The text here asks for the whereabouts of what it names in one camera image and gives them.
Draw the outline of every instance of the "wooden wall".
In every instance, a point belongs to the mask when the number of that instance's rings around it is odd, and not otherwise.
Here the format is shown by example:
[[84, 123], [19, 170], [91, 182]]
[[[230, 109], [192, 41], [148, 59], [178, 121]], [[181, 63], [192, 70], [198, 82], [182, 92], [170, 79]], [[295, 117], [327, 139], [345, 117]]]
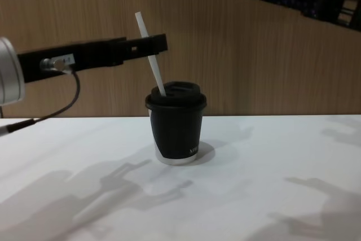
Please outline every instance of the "wooden wall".
[[[361, 113], [361, 33], [256, 0], [0, 0], [0, 35], [18, 52], [101, 38], [137, 38], [134, 13], [166, 33], [164, 81], [201, 85], [209, 115]], [[146, 115], [155, 86], [146, 59], [80, 72], [82, 93], [63, 116]], [[5, 117], [66, 105], [73, 78], [28, 84]]]

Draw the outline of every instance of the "black cable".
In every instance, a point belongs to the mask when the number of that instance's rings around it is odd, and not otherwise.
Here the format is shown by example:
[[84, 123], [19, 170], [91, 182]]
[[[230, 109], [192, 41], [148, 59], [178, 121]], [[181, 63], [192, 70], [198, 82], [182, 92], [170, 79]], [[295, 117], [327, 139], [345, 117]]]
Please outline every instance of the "black cable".
[[49, 114], [49, 115], [47, 115], [45, 117], [41, 117], [40, 119], [37, 119], [35, 121], [35, 123], [38, 123], [38, 122], [45, 121], [47, 119], [53, 118], [53, 117], [65, 112], [65, 111], [67, 111], [68, 109], [70, 109], [75, 104], [75, 102], [78, 100], [79, 94], [80, 94], [80, 80], [79, 80], [79, 77], [78, 77], [78, 74], [76, 73], [76, 71], [72, 71], [72, 75], [75, 78], [75, 81], [76, 81], [76, 84], [77, 84], [77, 90], [76, 90], [75, 96], [74, 96], [73, 100], [70, 102], [70, 104], [68, 104], [66, 107], [63, 107], [62, 109], [60, 109], [60, 110], [58, 110], [58, 111], [56, 111], [56, 112], [54, 112], [52, 114]]

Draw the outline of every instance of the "tabletop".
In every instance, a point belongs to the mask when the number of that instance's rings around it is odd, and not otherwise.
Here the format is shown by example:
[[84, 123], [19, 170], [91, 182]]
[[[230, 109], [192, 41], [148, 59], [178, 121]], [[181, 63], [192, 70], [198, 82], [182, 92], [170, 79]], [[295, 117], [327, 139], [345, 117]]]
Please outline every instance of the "tabletop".
[[157, 161], [146, 117], [51, 119], [0, 150], [1, 241], [361, 240], [361, 116], [205, 117], [186, 166]]

